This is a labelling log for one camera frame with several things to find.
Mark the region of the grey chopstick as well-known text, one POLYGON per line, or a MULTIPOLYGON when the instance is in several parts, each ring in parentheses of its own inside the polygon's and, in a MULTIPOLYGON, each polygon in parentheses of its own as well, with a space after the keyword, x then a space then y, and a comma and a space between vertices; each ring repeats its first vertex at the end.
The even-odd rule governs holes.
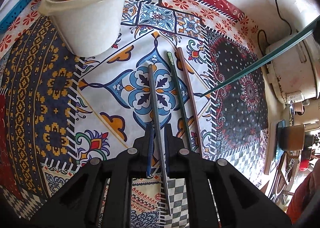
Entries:
POLYGON ((154 121, 154 126, 155 126, 155 133, 156 133, 156 139, 157 139, 157 143, 158 143, 159 157, 160 157, 161 169, 162 169, 164 194, 165 194, 165 198, 166 198, 166 202, 167 202, 168 215, 171 216, 172 212, 171 212, 171 207, 170 207, 170 198, 169 198, 169 191, 168 191, 168 177, 167 177, 167 172, 166 172, 164 147, 162 144, 161 125, 160 125, 160 121, 159 121, 159 113, 158 113, 158 107, 157 107, 157 93, 156 93, 155 78, 154 78, 152 64, 148 65, 148 75, 149 75, 151 105, 152 105, 152 111, 153 111, 153 121, 154 121))

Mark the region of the white ceramic utensil cup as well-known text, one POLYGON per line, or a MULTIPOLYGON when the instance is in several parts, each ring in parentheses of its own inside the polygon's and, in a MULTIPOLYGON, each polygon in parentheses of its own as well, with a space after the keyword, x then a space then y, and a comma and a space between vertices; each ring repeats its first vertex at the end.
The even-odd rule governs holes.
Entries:
POLYGON ((52 21, 72 54, 102 54, 117 40, 125 0, 42 0, 41 15, 52 21))

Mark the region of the white rice cooker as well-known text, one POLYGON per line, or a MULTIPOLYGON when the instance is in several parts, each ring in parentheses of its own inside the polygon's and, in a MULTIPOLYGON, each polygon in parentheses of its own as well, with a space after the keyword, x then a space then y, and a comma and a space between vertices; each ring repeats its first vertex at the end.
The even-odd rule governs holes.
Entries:
POLYGON ((267 78, 280 103, 319 97, 319 43, 313 34, 267 64, 267 78))

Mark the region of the dark green chopstick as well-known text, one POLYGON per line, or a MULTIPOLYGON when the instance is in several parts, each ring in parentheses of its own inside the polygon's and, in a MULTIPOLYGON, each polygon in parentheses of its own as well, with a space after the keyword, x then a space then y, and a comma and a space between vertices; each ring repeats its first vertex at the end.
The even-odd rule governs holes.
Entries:
POLYGON ((183 96, 182 96, 182 92, 181 92, 181 88, 180 88, 179 78, 178 78, 177 71, 175 68, 174 58, 173 58, 173 55, 171 52, 167 52, 167 56, 168 56, 169 63, 170 63, 173 81, 174 81, 174 84, 175 84, 175 87, 177 90, 178 104, 179 104, 180 111, 182 114, 182 120, 183 120, 185 134, 187 136, 188 149, 192 151, 193 147, 192 147, 192 143, 191 143, 190 130, 189 130, 189 126, 188 126, 188 118, 187 118, 187 114, 186 114, 185 107, 184 107, 183 96))

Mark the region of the patterned patchwork table mat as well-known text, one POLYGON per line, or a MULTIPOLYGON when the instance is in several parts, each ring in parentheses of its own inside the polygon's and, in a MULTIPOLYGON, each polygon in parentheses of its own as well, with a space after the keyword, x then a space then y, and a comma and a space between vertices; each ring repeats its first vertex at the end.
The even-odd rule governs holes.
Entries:
POLYGON ((160 124, 185 138, 168 52, 188 117, 185 142, 205 159, 226 158, 261 186, 267 137, 261 70, 208 93, 257 59, 252 19, 225 0, 125 0, 111 48, 78 58, 40 15, 40 3, 31 0, 1 40, 1 195, 14 216, 30 219, 90 159, 114 158, 144 134, 153 121, 149 66, 160 124))

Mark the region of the teal chopstick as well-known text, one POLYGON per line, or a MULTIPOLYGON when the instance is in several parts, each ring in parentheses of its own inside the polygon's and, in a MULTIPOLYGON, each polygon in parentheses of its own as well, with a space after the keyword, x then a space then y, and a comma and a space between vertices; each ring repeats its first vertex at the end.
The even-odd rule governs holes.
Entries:
POLYGON ((318 22, 319 22, 319 17, 317 17, 314 21, 312 21, 308 26, 303 28, 303 30, 298 32, 293 37, 291 37, 288 41, 283 43, 283 45, 281 45, 277 49, 273 50, 269 54, 266 54, 260 60, 255 61, 254 63, 252 63, 251 65, 249 65, 248 67, 246 67, 245 69, 240 71, 239 73, 236 73, 235 75, 233 75, 229 79, 225 80, 224 82, 218 84, 214 88, 208 90, 205 93, 202 93, 200 95, 200 97, 204 97, 205 95, 211 94, 212 92, 217 91, 220 88, 223 88, 223 87, 235 82, 236 80, 239 80, 240 78, 244 77, 245 75, 248 75, 249 73, 252 73, 256 69, 259 69, 260 67, 262 67, 263 65, 267 64, 268 62, 270 62, 270 61, 274 60, 275 58, 279 57, 281 54, 283 54, 284 52, 288 51, 289 49, 291 49, 292 47, 294 47, 295 45, 300 43, 306 37, 310 36, 310 34, 312 34, 313 31, 317 28, 318 22))

